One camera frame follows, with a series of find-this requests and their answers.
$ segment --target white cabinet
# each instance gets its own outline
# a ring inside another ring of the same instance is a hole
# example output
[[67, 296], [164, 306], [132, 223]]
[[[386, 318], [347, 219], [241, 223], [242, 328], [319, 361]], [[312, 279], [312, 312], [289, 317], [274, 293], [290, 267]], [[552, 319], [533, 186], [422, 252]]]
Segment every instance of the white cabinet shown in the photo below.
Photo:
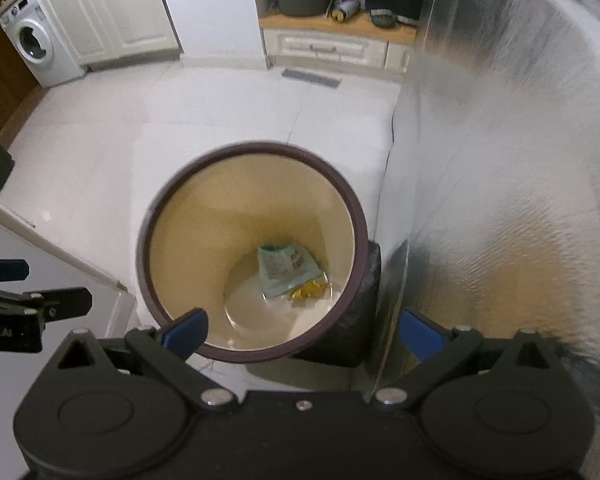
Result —
[[119, 56], [177, 48], [162, 0], [93, 0]]
[[55, 23], [78, 64], [89, 64], [117, 57], [91, 0], [43, 0], [50, 20]]
[[383, 68], [386, 42], [358, 36], [326, 34], [309, 30], [264, 29], [269, 56], [293, 56], [305, 59], [337, 61]]
[[397, 43], [389, 43], [386, 50], [386, 63], [384, 68], [392, 72], [406, 72], [411, 55], [411, 47]]
[[162, 0], [45, 0], [79, 64], [176, 49]]

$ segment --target round pad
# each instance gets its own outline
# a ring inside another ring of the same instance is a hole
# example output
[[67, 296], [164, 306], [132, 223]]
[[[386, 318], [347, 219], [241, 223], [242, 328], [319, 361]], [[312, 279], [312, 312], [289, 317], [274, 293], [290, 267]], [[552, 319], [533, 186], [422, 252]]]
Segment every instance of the round pad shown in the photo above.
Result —
[[38, 388], [27, 395], [13, 431], [28, 460], [72, 478], [109, 478], [147, 466], [179, 436], [183, 400], [137, 376]]
[[464, 377], [425, 400], [422, 425], [452, 463], [490, 478], [559, 474], [578, 463], [592, 436], [580, 393], [546, 370]]
[[122, 428], [133, 414], [134, 406], [126, 397], [90, 392], [67, 400], [60, 407], [58, 419], [74, 433], [109, 433]]

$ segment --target metal screw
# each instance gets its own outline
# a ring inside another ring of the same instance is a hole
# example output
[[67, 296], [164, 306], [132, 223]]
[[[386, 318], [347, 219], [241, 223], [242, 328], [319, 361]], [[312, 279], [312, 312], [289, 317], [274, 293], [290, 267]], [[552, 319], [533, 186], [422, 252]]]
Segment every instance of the metal screw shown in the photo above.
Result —
[[296, 402], [296, 408], [301, 412], [310, 410], [313, 406], [314, 404], [310, 400], [298, 400], [298, 402]]
[[376, 392], [376, 399], [382, 402], [385, 406], [393, 406], [401, 404], [407, 400], [407, 392], [400, 388], [383, 388]]
[[234, 394], [224, 388], [210, 388], [202, 392], [200, 399], [209, 406], [224, 406], [234, 400]]

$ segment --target washing machine door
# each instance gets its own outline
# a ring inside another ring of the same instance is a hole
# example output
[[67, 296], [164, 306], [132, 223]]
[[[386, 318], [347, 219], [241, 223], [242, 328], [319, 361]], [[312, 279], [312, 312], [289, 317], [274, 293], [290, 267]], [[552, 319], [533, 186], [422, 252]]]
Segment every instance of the washing machine door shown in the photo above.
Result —
[[54, 46], [40, 23], [29, 18], [21, 20], [16, 26], [14, 39], [18, 52], [26, 61], [38, 66], [51, 63]]

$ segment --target dark red trash can rim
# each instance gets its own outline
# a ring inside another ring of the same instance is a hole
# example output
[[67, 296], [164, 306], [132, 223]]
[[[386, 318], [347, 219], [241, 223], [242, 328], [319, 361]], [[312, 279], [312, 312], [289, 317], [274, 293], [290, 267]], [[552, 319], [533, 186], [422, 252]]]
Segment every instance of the dark red trash can rim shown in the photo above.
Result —
[[242, 155], [284, 156], [308, 165], [325, 177], [338, 191], [349, 211], [351, 222], [353, 224], [354, 256], [349, 281], [336, 303], [318, 323], [296, 338], [281, 345], [260, 350], [228, 350], [206, 343], [198, 349], [197, 353], [204, 357], [230, 363], [253, 363], [286, 357], [296, 354], [304, 348], [311, 346], [312, 343], [318, 341], [318, 339], [320, 339], [321, 336], [337, 322], [340, 316], [344, 314], [356, 291], [360, 287], [365, 272], [368, 241], [365, 215], [356, 193], [333, 166], [317, 155], [303, 150], [302, 148], [298, 148], [297, 146], [279, 142], [245, 142], [241, 144], [231, 144], [209, 152], [186, 165], [162, 187], [158, 192], [158, 195], [152, 201], [152, 204], [149, 206], [140, 229], [138, 246], [136, 249], [136, 267], [138, 270], [140, 292], [149, 312], [154, 316], [154, 319], [160, 326], [166, 325], [171, 322], [172, 319], [160, 304], [151, 279], [149, 252], [158, 218], [160, 218], [162, 210], [174, 193], [176, 193], [176, 191], [180, 189], [180, 186], [192, 176], [217, 162]]

